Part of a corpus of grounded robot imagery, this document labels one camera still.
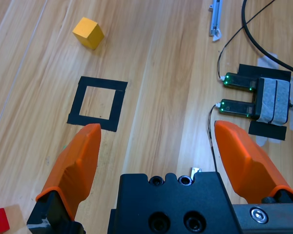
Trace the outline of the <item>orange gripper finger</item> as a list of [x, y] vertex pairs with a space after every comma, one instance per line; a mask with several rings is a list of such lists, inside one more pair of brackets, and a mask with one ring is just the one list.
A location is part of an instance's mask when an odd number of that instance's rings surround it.
[[220, 157], [233, 190], [248, 203], [260, 203], [285, 191], [293, 198], [286, 182], [267, 153], [239, 126], [223, 120], [214, 124]]
[[79, 204], [90, 194], [100, 144], [100, 124], [88, 124], [60, 153], [27, 221], [31, 233], [85, 233], [75, 216]]

